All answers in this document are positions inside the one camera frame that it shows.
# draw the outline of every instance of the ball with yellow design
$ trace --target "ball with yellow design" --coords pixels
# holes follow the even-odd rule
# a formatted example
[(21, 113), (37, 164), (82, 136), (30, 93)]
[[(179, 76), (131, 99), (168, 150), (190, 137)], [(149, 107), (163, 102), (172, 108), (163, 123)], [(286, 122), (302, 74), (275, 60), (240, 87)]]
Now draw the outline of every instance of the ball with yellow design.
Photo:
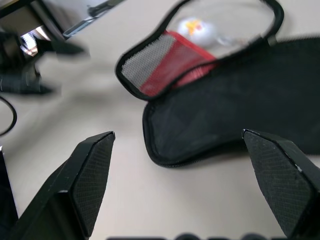
[(196, 17), (182, 20), (177, 32), (202, 48), (210, 48), (218, 40), (215, 26)]

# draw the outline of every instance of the black pouch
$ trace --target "black pouch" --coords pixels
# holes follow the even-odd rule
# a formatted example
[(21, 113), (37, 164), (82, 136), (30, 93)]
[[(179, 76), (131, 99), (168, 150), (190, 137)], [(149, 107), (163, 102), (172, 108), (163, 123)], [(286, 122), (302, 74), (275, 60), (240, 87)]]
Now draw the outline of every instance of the black pouch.
[[(275, 0), (263, 1), (275, 15), (264, 36), (228, 56), (195, 61), (197, 64), (178, 73), (175, 70), (169, 78), (158, 74), (152, 83), (161, 86), (144, 91), (146, 76), (163, 58), (157, 51), (169, 49), (174, 41), (164, 35), (166, 27), (187, 2), (175, 7), (116, 67), (124, 87), (149, 101), (143, 114), (143, 133), (151, 159), (162, 167), (197, 162), (221, 149), (242, 145), (241, 131), (247, 128), (283, 136), (305, 153), (319, 154), (320, 37), (275, 40), (284, 19)], [(173, 88), (199, 69), (204, 70), (197, 81)]]

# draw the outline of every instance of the mesh pocket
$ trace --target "mesh pocket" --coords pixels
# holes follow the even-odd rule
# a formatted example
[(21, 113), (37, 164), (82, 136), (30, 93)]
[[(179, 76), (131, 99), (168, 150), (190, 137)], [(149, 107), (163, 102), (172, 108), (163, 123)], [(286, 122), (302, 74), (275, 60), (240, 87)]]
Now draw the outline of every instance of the mesh pocket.
[[(122, 66), (123, 76), (139, 91), (153, 97), (185, 71), (215, 58), (176, 32), (165, 32)], [(190, 83), (207, 74), (213, 66), (199, 67), (174, 87)]]

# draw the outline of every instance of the zipper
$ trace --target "zipper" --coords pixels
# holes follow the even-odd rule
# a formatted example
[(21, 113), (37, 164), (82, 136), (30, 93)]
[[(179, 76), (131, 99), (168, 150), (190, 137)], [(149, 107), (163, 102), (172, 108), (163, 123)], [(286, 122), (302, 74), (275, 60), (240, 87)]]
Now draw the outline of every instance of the zipper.
[(280, 39), (276, 39), (275, 37), (273, 37), (272, 39), (269, 40), (269, 44), (270, 46), (273, 46), (276, 44), (287, 44), (295, 41), (309, 40), (309, 39), (320, 39), (320, 33), (300, 34), (300, 35), (289, 36), (289, 37), (284, 37)]

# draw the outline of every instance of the white table surface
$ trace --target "white table surface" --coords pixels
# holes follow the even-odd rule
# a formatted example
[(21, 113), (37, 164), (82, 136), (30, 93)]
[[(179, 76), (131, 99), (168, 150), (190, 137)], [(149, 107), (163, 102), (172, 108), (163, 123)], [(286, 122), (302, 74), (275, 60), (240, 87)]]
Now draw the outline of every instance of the white table surface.
[[(283, 236), (248, 155), (224, 154), (166, 169), (147, 154), (142, 130), (146, 103), (125, 90), (114, 67), (120, 55), (148, 35), (176, 2), (125, 1), (74, 37), (89, 48), (90, 59), (46, 56), (41, 61), (43, 78), (61, 85), (60, 95), (41, 100), (9, 97), (19, 119), (0, 140), (19, 216), (79, 142), (115, 131), (107, 188), (91, 240), (172, 239), (185, 232), (201, 238), (236, 239), (248, 232)], [(320, 32), (318, 0), (280, 2), (286, 16), (279, 36)], [(4, 126), (10, 112), (3, 105), (0, 110), (1, 117), (8, 116), (2, 117), (0, 126)]]

